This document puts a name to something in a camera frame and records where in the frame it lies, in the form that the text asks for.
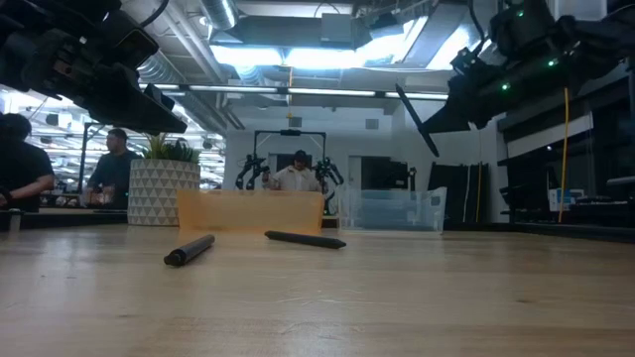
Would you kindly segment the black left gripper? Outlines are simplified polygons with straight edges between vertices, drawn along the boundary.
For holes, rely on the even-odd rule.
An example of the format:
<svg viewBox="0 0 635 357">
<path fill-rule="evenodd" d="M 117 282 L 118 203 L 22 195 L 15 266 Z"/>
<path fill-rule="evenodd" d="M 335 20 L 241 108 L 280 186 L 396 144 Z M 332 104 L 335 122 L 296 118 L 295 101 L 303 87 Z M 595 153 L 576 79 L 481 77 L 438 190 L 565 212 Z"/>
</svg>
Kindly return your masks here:
<svg viewBox="0 0 635 357">
<path fill-rule="evenodd" d="M 183 133 L 175 101 L 138 83 L 139 26 L 132 19 L 3 19 L 1 83 L 84 107 L 108 125 L 147 134 Z"/>
</svg>

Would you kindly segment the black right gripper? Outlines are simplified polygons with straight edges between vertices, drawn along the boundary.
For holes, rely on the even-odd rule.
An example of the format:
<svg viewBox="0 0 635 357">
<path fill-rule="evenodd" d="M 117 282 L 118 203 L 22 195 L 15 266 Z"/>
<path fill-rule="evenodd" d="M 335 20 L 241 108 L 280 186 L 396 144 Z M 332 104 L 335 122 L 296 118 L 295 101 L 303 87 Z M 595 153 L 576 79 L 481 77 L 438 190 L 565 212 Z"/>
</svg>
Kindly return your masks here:
<svg viewBox="0 0 635 357">
<path fill-rule="evenodd" d="M 491 64 L 464 48 L 451 65 L 455 76 L 448 82 L 448 108 L 423 121 L 430 134 L 469 131 L 471 125 L 482 128 L 492 117 L 546 92 L 545 53 Z"/>
</svg>

